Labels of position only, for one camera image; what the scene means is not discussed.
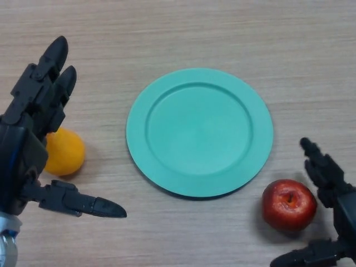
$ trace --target red apple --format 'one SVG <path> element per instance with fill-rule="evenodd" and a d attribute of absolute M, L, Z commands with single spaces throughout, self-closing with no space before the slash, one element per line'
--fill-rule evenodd
<path fill-rule="evenodd" d="M 269 184 L 262 194 L 263 219 L 280 231 L 302 231 L 313 220 L 317 200 L 301 182 L 289 179 Z"/>

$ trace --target robotic hand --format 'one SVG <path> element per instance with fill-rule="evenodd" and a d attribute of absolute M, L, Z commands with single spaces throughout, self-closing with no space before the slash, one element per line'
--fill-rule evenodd
<path fill-rule="evenodd" d="M 318 198 L 326 208 L 334 211 L 336 241 L 314 240 L 306 248 L 293 250 L 274 259 L 271 267 L 330 267 L 341 258 L 356 263 L 356 188 L 344 181 L 344 171 L 328 155 L 323 155 L 315 143 L 307 138 L 300 145 L 308 158 L 305 169 L 318 187 Z"/>
<path fill-rule="evenodd" d="M 17 216 L 28 201 L 78 217 L 127 216 L 120 205 L 80 194 L 73 184 L 53 180 L 41 187 L 38 182 L 48 159 L 46 135 L 60 127 L 76 83 L 73 66 L 60 75 L 67 55 L 67 40 L 58 37 L 37 65 L 27 66 L 11 91 L 13 101 L 0 116 L 0 267 L 16 265 L 15 239 L 21 226 Z"/>

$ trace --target teal plate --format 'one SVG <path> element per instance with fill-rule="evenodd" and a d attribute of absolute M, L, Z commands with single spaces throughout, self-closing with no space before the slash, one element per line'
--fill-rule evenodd
<path fill-rule="evenodd" d="M 245 82 L 193 68 L 164 75 L 140 93 L 126 138 L 135 164 L 157 186 L 186 197 L 217 197 L 262 169 L 273 124 Z"/>

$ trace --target apple stem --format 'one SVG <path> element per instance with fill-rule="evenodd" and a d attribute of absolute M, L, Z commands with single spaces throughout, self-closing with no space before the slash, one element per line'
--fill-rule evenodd
<path fill-rule="evenodd" d="M 293 194 L 291 193 L 289 194 L 288 203 L 291 203 L 292 199 L 293 199 Z"/>

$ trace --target table surface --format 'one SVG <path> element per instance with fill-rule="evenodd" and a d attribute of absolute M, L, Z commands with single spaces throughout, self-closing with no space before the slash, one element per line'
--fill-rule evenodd
<path fill-rule="evenodd" d="M 298 237 L 277 233 L 261 220 L 260 197 L 279 178 L 301 180 L 315 192 L 303 170 L 303 136 L 356 183 L 355 16 L 355 0 L 1 1 L 2 110 L 26 65 L 66 36 L 67 66 L 77 68 L 78 81 L 63 126 L 87 146 L 86 163 L 70 181 L 128 211 L 127 219 L 75 218 L 30 203 L 20 216 L 18 266 L 260 267 L 311 238 L 334 238 L 332 211 L 321 206 Z M 137 95 L 161 75 L 190 67 L 240 77 L 274 121 L 262 172 L 213 201 L 159 191 L 126 147 L 126 118 Z"/>

